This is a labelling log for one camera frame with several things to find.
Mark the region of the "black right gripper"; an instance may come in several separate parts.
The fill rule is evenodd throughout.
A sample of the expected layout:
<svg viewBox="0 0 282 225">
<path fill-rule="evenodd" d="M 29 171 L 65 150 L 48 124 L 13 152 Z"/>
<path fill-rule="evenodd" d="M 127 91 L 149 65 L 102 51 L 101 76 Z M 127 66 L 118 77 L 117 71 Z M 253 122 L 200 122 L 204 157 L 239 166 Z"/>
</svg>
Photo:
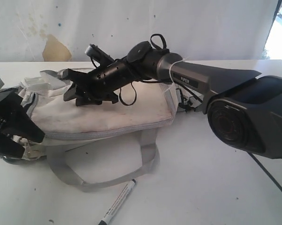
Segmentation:
<svg viewBox="0 0 282 225">
<path fill-rule="evenodd" d="M 97 68 L 89 73 L 67 68 L 62 73 L 62 79 L 74 82 L 63 94 L 63 101 L 75 99 L 76 106 L 101 105 L 104 101 L 110 101 L 112 104 L 121 102 L 125 105 L 122 93 L 115 94 L 115 91 L 141 80 L 139 74 L 126 60 L 116 60 L 105 68 Z M 85 81 L 88 81 L 86 91 L 75 84 Z"/>
</svg>

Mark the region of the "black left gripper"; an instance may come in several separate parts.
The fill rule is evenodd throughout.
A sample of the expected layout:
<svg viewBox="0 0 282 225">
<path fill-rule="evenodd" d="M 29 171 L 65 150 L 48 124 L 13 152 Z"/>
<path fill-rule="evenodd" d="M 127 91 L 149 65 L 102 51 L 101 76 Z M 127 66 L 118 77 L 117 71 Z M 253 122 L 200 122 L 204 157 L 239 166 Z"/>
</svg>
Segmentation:
<svg viewBox="0 0 282 225">
<path fill-rule="evenodd" d="M 2 89 L 4 82 L 0 79 L 0 103 L 12 93 L 18 94 L 19 87 Z M 7 122 L 7 109 L 0 104 L 0 129 Z M 26 138 L 35 143 L 41 143 L 45 133 L 30 119 L 25 109 L 17 105 L 11 120 L 11 133 Z M 0 156 L 22 158 L 23 147 L 14 142 L 13 135 L 3 134 L 0 130 Z"/>
</svg>

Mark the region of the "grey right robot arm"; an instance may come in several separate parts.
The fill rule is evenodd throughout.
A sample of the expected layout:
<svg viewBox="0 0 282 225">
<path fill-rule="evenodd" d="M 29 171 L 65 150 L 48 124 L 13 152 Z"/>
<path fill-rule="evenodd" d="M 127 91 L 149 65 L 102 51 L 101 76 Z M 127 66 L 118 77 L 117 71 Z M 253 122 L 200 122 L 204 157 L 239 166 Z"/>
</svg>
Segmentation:
<svg viewBox="0 0 282 225">
<path fill-rule="evenodd" d="M 95 45 L 86 54 L 99 66 L 88 73 L 63 72 L 62 78 L 73 83 L 64 94 L 65 101 L 116 103 L 120 97 L 115 91 L 132 82 L 178 84 L 203 95 L 197 110 L 207 115 L 210 128 L 222 142 L 282 159 L 282 77 L 184 62 L 166 46 L 148 41 L 137 44 L 121 59 L 112 59 Z"/>
</svg>

